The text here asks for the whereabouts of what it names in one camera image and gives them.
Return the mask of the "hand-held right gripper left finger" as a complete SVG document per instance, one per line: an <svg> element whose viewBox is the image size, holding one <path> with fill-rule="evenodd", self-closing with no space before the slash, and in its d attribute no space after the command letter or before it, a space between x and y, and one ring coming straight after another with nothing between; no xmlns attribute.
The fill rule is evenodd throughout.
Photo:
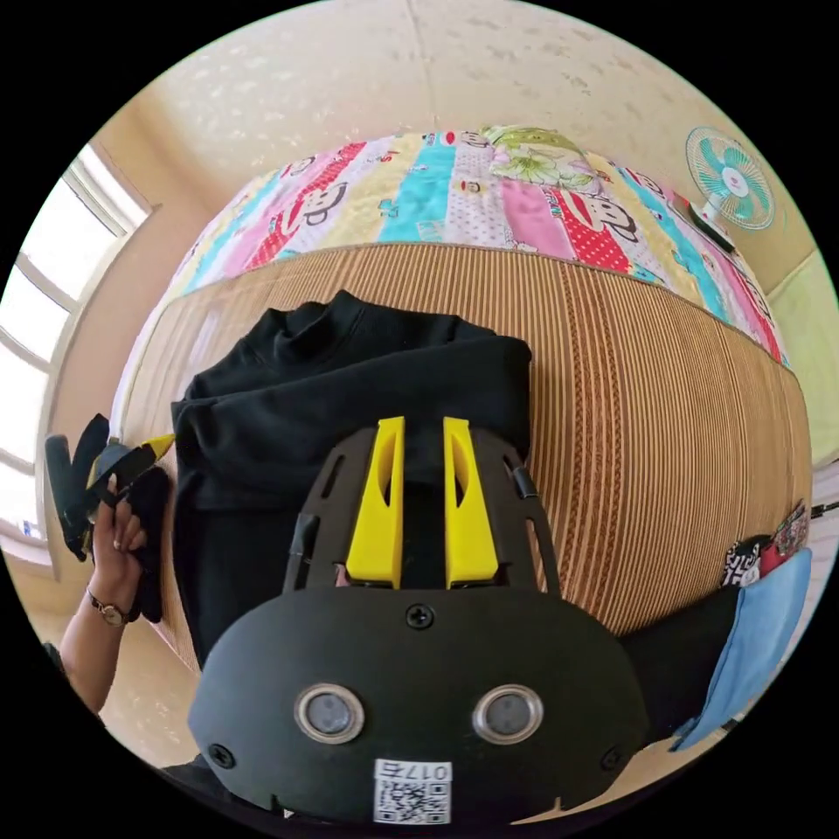
<svg viewBox="0 0 839 839"><path fill-rule="evenodd" d="M403 417L378 422L345 563L354 583L401 585L405 438Z"/></svg>

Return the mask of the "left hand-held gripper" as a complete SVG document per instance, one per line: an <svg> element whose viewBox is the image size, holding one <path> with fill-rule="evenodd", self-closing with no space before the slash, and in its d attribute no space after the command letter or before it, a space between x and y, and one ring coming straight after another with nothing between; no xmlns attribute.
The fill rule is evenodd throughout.
<svg viewBox="0 0 839 839"><path fill-rule="evenodd" d="M94 515L105 500L119 501L128 489L172 448L173 433L128 447L110 434L109 420L100 413L83 430L70 460L64 501L64 536L80 561L90 552Z"/></svg>

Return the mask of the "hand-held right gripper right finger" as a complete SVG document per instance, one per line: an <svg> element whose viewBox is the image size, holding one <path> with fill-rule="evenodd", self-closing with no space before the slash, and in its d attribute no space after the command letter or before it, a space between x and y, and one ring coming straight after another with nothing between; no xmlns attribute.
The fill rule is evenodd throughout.
<svg viewBox="0 0 839 839"><path fill-rule="evenodd" d="M446 586L491 583L498 560L469 423L444 418L442 439Z"/></svg>

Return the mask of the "person's left hand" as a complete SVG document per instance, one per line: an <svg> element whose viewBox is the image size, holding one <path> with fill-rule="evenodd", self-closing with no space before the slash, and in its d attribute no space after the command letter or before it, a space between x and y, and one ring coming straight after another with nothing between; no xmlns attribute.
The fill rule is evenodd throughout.
<svg viewBox="0 0 839 839"><path fill-rule="evenodd" d="M88 589L100 603L124 614L131 611L142 577L135 552L145 542L145 530L127 499L114 507L99 505L92 530L94 571Z"/></svg>

